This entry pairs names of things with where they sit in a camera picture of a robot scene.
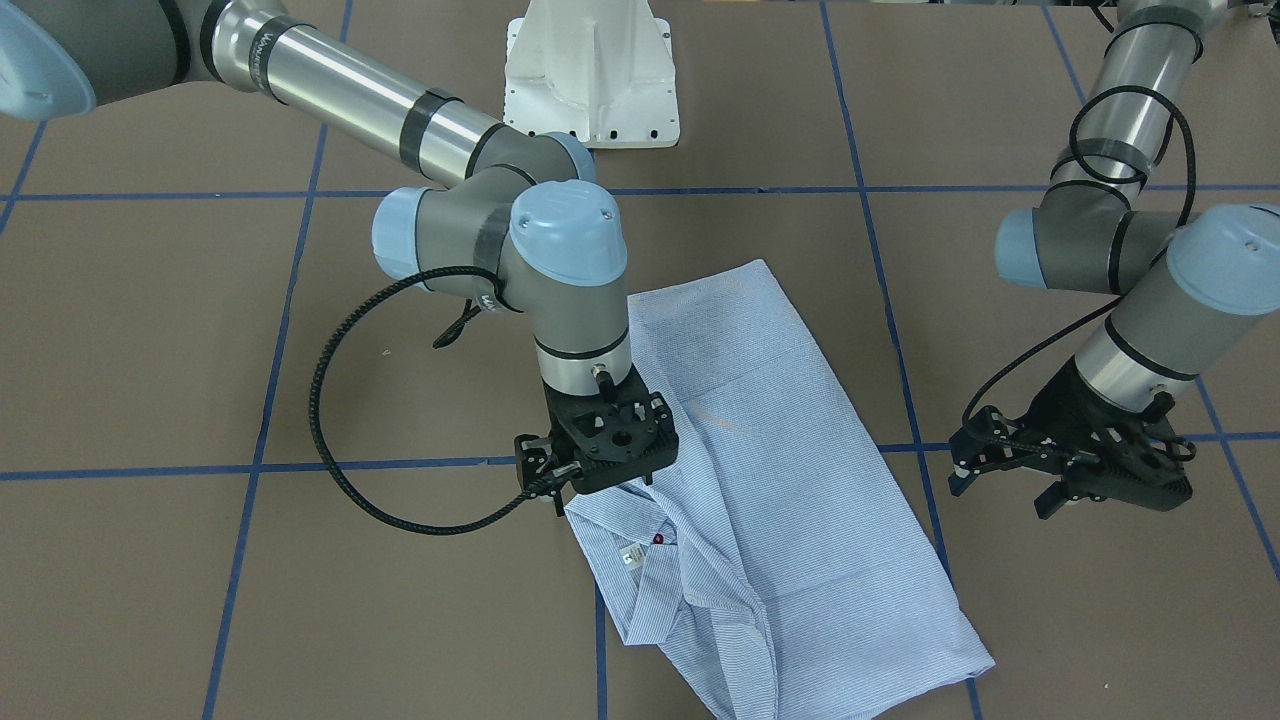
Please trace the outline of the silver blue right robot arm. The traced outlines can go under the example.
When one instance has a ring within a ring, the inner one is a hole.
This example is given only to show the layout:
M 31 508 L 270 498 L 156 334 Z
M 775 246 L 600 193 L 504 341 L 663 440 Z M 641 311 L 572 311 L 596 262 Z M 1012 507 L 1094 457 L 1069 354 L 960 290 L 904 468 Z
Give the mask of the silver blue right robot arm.
M 620 209 L 589 151 L 526 136 L 292 17 L 279 1 L 5 1 L 3 113 L 26 120 L 195 81 L 257 92 L 433 182 L 379 205 L 379 266 L 398 290 L 463 299 L 438 340 L 481 313 L 530 318 L 550 429 L 515 441 L 525 495 L 652 475 L 678 451 L 635 369 Z

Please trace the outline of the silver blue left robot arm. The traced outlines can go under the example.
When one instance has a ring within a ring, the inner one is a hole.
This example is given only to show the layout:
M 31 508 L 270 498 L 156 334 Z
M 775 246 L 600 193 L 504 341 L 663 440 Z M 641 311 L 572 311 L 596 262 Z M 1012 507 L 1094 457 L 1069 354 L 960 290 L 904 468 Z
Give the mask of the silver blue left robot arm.
M 992 471 L 1053 478 L 1047 519 L 1082 500 L 1169 511 L 1193 495 L 1178 396 L 1277 310 L 1277 208 L 1194 213 L 1190 126 L 1175 100 L 1230 1 L 1121 1 L 1089 101 L 1037 208 L 1001 223 L 1007 282 L 1106 293 L 1100 327 L 1009 416 L 972 398 L 948 446 L 954 496 Z

